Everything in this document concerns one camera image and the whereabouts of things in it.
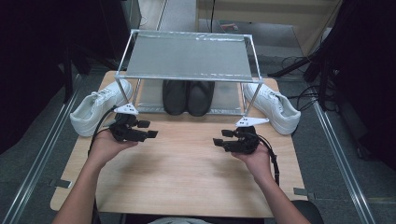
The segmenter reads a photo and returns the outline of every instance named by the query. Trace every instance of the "hand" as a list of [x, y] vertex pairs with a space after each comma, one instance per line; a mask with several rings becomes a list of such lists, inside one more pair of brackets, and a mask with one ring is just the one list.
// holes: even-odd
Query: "hand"
[[271, 174], [270, 155], [268, 153], [268, 148], [263, 144], [259, 144], [252, 154], [233, 152], [232, 155], [246, 164], [256, 182], [258, 179], [273, 179]]
[[118, 142], [114, 139], [110, 130], [101, 131], [96, 135], [87, 162], [98, 168], [103, 168], [108, 161], [111, 161], [121, 151], [134, 146], [137, 146], [137, 142]]

